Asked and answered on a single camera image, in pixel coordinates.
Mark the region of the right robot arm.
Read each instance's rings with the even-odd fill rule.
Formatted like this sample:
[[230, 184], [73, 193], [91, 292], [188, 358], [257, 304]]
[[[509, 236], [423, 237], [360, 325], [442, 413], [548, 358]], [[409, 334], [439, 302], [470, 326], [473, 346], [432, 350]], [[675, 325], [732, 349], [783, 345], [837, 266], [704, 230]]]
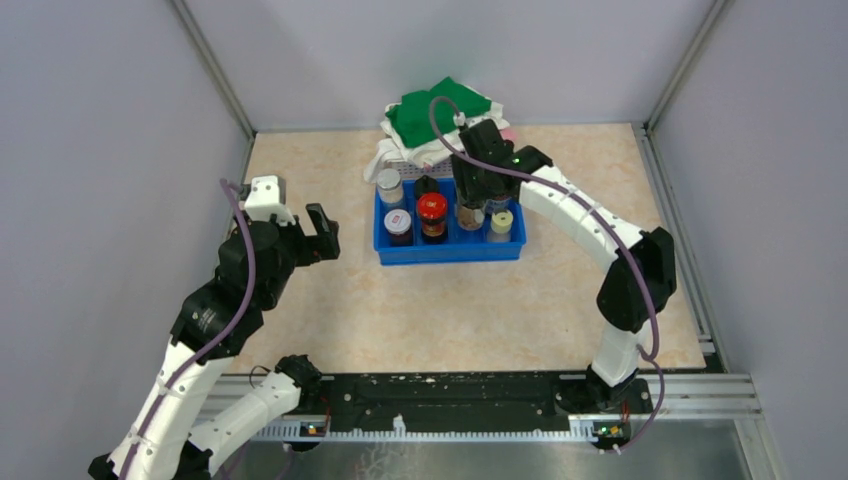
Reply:
[[586, 378], [566, 394], [575, 410], [612, 412], [627, 397], [640, 360], [658, 352], [658, 315], [677, 290], [674, 240], [610, 212], [534, 146], [516, 148], [491, 120], [458, 129], [451, 156], [467, 204], [508, 197], [568, 235], [604, 274], [596, 305], [606, 322]]

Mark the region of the red-lidded jar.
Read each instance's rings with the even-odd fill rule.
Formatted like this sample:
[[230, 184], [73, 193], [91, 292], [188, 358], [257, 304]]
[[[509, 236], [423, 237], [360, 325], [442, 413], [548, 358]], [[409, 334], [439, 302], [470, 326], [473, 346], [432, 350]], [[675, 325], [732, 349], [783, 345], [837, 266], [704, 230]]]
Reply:
[[422, 240], [428, 244], [446, 241], [448, 201], [440, 193], [423, 194], [416, 202]]

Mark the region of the silver-lidded clear shaker bottle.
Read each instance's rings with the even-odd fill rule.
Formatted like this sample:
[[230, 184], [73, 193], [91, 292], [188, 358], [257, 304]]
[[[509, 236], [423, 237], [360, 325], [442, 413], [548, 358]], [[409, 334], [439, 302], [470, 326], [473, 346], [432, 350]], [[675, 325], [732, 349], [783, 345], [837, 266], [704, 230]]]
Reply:
[[381, 170], [376, 178], [376, 187], [381, 204], [387, 210], [406, 208], [403, 182], [397, 170]]

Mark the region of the small black cap bottle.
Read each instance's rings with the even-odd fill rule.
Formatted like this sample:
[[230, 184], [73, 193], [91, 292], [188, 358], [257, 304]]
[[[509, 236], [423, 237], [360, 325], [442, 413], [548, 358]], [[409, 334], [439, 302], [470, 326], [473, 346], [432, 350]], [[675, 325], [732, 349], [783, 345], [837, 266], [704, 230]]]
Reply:
[[480, 230], [485, 218], [486, 215], [482, 206], [460, 204], [456, 207], [457, 224], [465, 231]]

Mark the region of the blue plastic divided tray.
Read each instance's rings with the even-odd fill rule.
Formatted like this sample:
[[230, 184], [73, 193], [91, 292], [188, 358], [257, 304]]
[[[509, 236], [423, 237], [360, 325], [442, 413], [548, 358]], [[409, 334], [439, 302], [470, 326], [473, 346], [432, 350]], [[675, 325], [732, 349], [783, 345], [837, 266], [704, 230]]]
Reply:
[[448, 201], [447, 238], [438, 244], [430, 244], [421, 236], [421, 226], [415, 212], [414, 182], [405, 180], [404, 208], [412, 217], [412, 243], [407, 246], [394, 246], [384, 225], [384, 217], [389, 210], [383, 205], [380, 196], [373, 200], [373, 247], [383, 266], [492, 262], [517, 260], [527, 241], [522, 207], [511, 201], [509, 211], [513, 214], [513, 224], [508, 242], [492, 243], [487, 239], [490, 220], [485, 219], [482, 228], [467, 231], [459, 227], [455, 217], [455, 182], [451, 177], [438, 180], [440, 193]]

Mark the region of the white-lidded brown spice jar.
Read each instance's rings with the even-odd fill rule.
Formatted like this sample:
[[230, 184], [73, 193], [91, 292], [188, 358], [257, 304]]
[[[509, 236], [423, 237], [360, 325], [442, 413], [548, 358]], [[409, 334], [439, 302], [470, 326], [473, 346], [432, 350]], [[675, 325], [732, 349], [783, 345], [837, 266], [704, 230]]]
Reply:
[[391, 247], [408, 247], [414, 244], [411, 214], [404, 209], [393, 209], [386, 213], [383, 226]]

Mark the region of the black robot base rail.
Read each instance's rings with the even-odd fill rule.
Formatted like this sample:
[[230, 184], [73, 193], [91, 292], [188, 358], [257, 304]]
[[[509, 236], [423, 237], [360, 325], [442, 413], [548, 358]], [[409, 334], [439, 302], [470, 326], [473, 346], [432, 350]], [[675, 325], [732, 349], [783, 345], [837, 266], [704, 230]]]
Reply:
[[742, 374], [641, 372], [617, 407], [583, 395], [577, 372], [334, 374], [288, 414], [261, 420], [252, 440], [321, 442], [588, 442], [631, 438], [648, 419], [742, 420], [761, 415]]

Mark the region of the black-capped squeeze bottle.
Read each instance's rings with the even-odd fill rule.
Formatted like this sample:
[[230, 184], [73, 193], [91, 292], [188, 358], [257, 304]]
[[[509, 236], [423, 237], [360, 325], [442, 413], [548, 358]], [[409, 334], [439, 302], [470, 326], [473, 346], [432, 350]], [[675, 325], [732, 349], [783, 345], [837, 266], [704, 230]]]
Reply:
[[423, 175], [415, 180], [413, 184], [414, 198], [418, 201], [422, 196], [430, 193], [440, 193], [439, 182], [428, 175]]

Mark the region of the yellow-lidded beige jar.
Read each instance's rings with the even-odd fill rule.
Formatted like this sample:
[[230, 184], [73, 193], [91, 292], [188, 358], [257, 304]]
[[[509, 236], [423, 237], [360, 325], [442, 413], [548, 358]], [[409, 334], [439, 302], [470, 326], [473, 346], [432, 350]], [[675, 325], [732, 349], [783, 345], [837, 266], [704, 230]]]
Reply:
[[508, 243], [511, 241], [511, 231], [514, 216], [509, 210], [494, 212], [490, 217], [490, 229], [487, 233], [489, 243]]

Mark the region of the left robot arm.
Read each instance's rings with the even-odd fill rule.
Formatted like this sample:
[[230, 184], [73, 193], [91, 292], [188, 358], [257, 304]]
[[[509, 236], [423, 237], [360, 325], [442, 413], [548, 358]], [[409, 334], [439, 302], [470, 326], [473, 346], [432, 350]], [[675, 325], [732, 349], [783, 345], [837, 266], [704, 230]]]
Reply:
[[307, 355], [283, 357], [262, 382], [203, 423], [212, 388], [263, 325], [298, 267], [335, 260], [339, 226], [318, 203], [316, 229], [248, 220], [219, 248], [214, 277], [190, 294], [170, 331], [156, 384], [127, 436], [92, 460], [94, 479], [210, 479], [272, 420], [319, 404], [321, 372]]

